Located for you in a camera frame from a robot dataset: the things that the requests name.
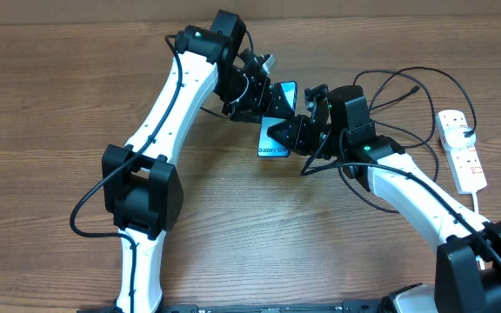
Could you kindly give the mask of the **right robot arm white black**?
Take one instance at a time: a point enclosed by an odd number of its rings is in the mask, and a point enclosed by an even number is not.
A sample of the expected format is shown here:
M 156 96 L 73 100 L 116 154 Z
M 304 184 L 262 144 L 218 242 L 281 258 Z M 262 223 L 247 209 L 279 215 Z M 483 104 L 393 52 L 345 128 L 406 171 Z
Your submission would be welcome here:
M 267 115 L 269 137 L 287 150 L 329 160 L 389 203 L 435 251 L 432 285 L 392 291 L 379 312 L 501 312 L 501 221 L 465 208 L 426 176 L 405 149 L 376 132 L 363 90 L 320 85 L 305 92 L 308 116 L 287 104 Z

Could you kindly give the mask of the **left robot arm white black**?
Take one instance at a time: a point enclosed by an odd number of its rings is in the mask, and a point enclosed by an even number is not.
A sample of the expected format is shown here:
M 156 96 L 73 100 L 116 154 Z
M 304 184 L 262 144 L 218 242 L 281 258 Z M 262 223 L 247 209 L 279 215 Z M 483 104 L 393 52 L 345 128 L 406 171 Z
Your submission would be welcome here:
M 184 202 L 178 157 L 209 95 L 218 95 L 223 117 L 233 122 L 295 114 L 296 83 L 273 83 L 273 55 L 242 50 L 246 34 L 239 15 L 219 10 L 210 28 L 189 25 L 174 35 L 170 74 L 149 115 L 125 146 L 109 145 L 103 154 L 105 207 L 123 252 L 116 312 L 162 308 L 164 240 Z

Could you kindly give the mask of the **blue Galaxy S24 smartphone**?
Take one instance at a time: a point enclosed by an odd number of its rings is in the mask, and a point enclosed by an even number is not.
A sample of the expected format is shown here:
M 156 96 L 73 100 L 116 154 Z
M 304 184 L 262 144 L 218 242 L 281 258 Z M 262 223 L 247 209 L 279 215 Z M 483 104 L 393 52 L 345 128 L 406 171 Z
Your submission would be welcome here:
M 286 158 L 291 154 L 284 140 L 288 130 L 284 122 L 295 116 L 297 103 L 297 83 L 287 81 L 275 83 L 271 89 L 275 109 L 282 109 L 282 117 L 263 116 L 258 139 L 257 155 L 262 158 Z

